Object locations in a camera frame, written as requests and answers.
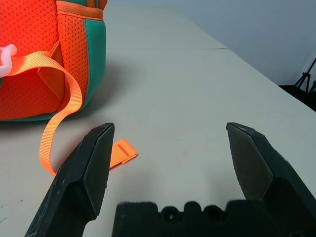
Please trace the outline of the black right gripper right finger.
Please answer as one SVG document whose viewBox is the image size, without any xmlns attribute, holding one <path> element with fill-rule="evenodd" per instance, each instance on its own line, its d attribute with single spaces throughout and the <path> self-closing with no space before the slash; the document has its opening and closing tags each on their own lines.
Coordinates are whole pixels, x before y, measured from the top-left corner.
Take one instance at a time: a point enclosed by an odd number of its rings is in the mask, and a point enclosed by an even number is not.
<svg viewBox="0 0 316 237">
<path fill-rule="evenodd" d="M 316 235 L 316 199 L 290 163 L 251 127 L 226 125 L 234 170 L 247 200 L 260 200 L 282 237 Z"/>
</svg>

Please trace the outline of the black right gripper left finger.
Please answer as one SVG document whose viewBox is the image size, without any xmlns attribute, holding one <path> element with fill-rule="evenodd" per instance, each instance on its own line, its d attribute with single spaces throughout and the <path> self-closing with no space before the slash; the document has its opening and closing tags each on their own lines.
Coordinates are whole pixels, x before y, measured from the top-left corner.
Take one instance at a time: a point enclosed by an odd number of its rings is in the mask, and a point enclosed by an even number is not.
<svg viewBox="0 0 316 237">
<path fill-rule="evenodd" d="M 80 237 L 100 213 L 110 170 L 115 126 L 91 129 L 60 166 L 27 237 Z"/>
</svg>

